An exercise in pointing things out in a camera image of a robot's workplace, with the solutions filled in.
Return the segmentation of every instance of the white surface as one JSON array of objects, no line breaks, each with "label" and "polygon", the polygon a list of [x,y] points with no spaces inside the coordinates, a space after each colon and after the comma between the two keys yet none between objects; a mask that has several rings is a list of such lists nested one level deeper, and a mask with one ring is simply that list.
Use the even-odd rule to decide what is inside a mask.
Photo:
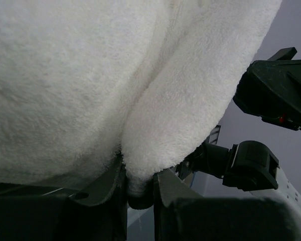
[{"label": "white surface", "polygon": [[291,210],[292,216],[296,220],[301,232],[301,195],[289,182],[281,168],[277,169],[276,181],[278,183],[278,188],[276,190],[259,190],[251,191],[250,193],[255,197],[271,198],[285,203]]}]

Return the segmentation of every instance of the fluffy white fabric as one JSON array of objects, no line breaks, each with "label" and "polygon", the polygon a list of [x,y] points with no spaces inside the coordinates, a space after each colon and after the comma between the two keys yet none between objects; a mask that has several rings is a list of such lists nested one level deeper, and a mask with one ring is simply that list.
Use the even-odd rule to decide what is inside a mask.
[{"label": "fluffy white fabric", "polygon": [[0,182],[131,192],[222,117],[281,0],[0,1]]}]

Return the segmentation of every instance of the black mechanical part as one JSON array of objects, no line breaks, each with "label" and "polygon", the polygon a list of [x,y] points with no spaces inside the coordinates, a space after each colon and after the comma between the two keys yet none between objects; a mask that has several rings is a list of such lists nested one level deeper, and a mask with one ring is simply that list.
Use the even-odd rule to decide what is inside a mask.
[{"label": "black mechanical part", "polygon": [[211,131],[208,137],[208,142],[210,144],[216,145],[219,140],[220,132],[221,132],[221,126],[220,125],[215,126],[215,128]]},{"label": "black mechanical part", "polygon": [[245,141],[233,147],[223,185],[243,191],[277,189],[276,170],[279,160],[270,149],[256,141]]},{"label": "black mechanical part", "polygon": [[190,168],[222,178],[229,162],[229,155],[229,149],[204,142],[190,156]]},{"label": "black mechanical part", "polygon": [[126,177],[121,156],[80,192],[43,193],[42,188],[32,187],[27,194],[26,189],[17,189],[18,195],[0,192],[0,241],[126,240]]},{"label": "black mechanical part", "polygon": [[301,60],[295,48],[281,49],[267,61],[255,61],[243,74],[234,102],[266,123],[301,130]]},{"label": "black mechanical part", "polygon": [[[210,137],[208,136],[204,143],[209,143]],[[180,164],[176,166],[176,173],[177,176],[184,180],[186,177],[188,177],[192,172],[195,172],[194,169],[190,168],[191,161],[195,158],[197,158],[198,150],[196,149],[194,152],[189,154]]]},{"label": "black mechanical part", "polygon": [[203,198],[169,170],[154,175],[155,240],[293,241],[298,229],[272,200]]}]

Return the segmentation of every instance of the red light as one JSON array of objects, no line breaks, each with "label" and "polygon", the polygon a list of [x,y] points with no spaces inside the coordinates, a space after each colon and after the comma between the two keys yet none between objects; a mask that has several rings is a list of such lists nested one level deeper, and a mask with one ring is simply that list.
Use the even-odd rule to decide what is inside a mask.
[{"label": "red light", "polygon": [[280,118],[279,118],[279,122],[282,124],[285,121],[285,114],[283,114]]}]

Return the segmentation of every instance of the towel fold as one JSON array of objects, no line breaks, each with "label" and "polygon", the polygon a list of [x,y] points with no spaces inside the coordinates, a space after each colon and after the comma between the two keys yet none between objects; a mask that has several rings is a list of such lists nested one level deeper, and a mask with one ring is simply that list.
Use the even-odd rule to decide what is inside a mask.
[{"label": "towel fold", "polygon": [[131,195],[218,123],[281,0],[0,1],[0,182]]}]

